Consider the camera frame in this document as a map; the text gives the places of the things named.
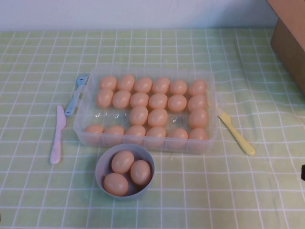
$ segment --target pink plastic knife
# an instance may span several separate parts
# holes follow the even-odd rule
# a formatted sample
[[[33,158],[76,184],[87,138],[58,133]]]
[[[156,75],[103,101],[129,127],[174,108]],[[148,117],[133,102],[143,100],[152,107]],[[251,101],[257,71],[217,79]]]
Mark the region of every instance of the pink plastic knife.
[[[54,142],[52,146],[50,163],[57,164],[61,160],[61,131],[66,125],[66,116],[63,107],[57,106],[57,120]]]

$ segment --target clear plastic container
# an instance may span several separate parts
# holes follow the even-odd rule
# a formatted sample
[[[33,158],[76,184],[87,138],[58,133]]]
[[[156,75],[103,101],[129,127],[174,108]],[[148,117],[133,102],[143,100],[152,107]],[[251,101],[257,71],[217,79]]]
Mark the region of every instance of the clear plastic container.
[[[113,125],[121,125],[127,130],[131,124],[129,122],[129,113],[131,109],[99,108],[96,105],[95,98],[99,90],[100,80],[107,76],[113,75],[120,79],[125,74],[132,74],[135,79],[141,77],[149,77],[152,81],[161,77],[167,77],[171,82],[181,79],[188,85],[197,79],[203,79],[207,83],[207,99],[209,106],[207,112],[209,114],[209,123],[206,131],[209,140],[182,140],[179,138],[168,138],[160,144],[160,138],[156,137],[135,137],[130,135],[111,135],[111,134],[93,134],[84,132],[88,125],[101,124],[105,129]],[[145,147],[148,150],[172,151],[188,154],[208,154],[214,144],[217,135],[216,126],[216,100],[215,100],[215,81],[214,75],[209,71],[188,71],[180,69],[168,68],[132,68],[118,66],[98,66],[94,68],[90,74],[87,84],[82,91],[81,100],[78,102],[78,110],[74,120],[74,130],[79,140],[89,146],[111,147],[122,143],[133,143]],[[189,112],[172,113],[168,111],[168,121],[164,128],[167,133],[175,128],[184,128],[188,133]]]

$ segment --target gray bowl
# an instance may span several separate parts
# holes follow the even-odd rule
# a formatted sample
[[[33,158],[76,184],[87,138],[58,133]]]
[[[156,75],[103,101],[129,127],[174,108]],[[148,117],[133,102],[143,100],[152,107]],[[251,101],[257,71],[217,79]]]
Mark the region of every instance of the gray bowl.
[[[112,195],[104,189],[103,182],[105,177],[112,173],[111,169],[111,162],[113,157],[120,151],[122,150],[129,150],[133,153],[134,160],[144,160],[146,161],[150,167],[151,167],[151,173],[152,173],[152,179],[146,186],[138,186],[132,182],[132,179],[130,177],[129,173],[123,174],[123,176],[128,180],[129,187],[128,187],[128,192],[126,196],[124,197],[118,197],[115,195]],[[95,178],[101,189],[107,193],[109,196],[117,199],[117,200],[132,200],[132,199],[137,199],[141,195],[144,194],[144,192],[147,190],[148,186],[153,180],[153,175],[154,175],[154,162],[153,162],[153,157],[148,153],[146,149],[144,149],[141,146],[134,145],[134,144],[121,144],[114,146],[110,149],[108,149],[105,153],[102,154],[100,157],[98,163],[96,164],[96,169],[95,169]]]

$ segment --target grid pattern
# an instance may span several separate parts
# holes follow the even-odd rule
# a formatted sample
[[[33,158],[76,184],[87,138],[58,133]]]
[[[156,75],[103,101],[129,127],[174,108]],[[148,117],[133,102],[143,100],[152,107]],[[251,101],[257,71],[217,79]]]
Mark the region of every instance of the grid pattern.
[[[273,29],[0,33],[1,228],[302,229],[305,101],[272,52]],[[56,106],[97,64],[213,71],[243,154],[219,122],[207,156],[152,152],[145,196],[117,202],[94,181],[105,149],[79,144],[67,118],[49,164]]]

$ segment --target white wall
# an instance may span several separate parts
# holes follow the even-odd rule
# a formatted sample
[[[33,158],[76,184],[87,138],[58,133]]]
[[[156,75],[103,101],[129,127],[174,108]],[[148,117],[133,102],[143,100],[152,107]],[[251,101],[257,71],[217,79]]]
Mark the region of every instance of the white wall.
[[[275,25],[266,0],[0,0],[0,31]]]

